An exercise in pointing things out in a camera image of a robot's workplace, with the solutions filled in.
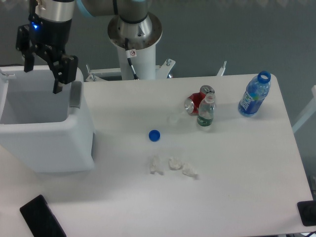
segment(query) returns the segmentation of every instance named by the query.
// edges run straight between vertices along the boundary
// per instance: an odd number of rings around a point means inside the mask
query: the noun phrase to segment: smartphone
[[[42,195],[22,206],[20,212],[34,237],[66,237]]]

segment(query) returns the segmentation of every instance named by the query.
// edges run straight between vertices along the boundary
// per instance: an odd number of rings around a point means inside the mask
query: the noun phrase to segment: blue label
[[[251,115],[251,114],[254,114],[258,111],[263,100],[259,100],[259,96],[257,94],[255,94],[255,93],[249,94],[248,91],[246,91],[245,94],[243,95],[242,100],[239,103],[239,108],[245,114]]]

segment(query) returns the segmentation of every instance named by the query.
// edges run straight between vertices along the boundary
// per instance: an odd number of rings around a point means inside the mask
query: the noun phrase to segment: blue led light
[[[34,27],[35,30],[37,30],[38,27],[39,27],[39,26],[38,26],[37,24],[35,24],[34,22],[32,22],[32,25],[33,25],[33,27]]]

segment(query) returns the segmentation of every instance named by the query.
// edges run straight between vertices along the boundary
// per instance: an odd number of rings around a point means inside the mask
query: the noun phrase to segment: small water bottle
[[[262,71],[248,84],[243,98],[239,102],[239,112],[245,117],[255,115],[270,90],[271,74]]]
[[[198,107],[197,123],[203,127],[210,126],[214,118],[215,94],[210,92]]]

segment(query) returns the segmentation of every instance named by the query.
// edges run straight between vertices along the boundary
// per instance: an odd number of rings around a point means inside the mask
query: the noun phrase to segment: bottle cap
[[[210,92],[205,96],[205,101],[208,104],[212,104],[215,102],[215,94]]]
[[[152,141],[152,142],[156,142],[160,139],[160,132],[158,130],[151,130],[149,132],[149,139]]]
[[[271,80],[271,74],[267,71],[262,71],[258,74],[258,81],[262,84],[267,84]]]
[[[202,93],[204,95],[206,95],[207,93],[210,93],[210,92],[215,93],[215,90],[209,85],[201,86],[199,91],[200,91],[200,93]]]

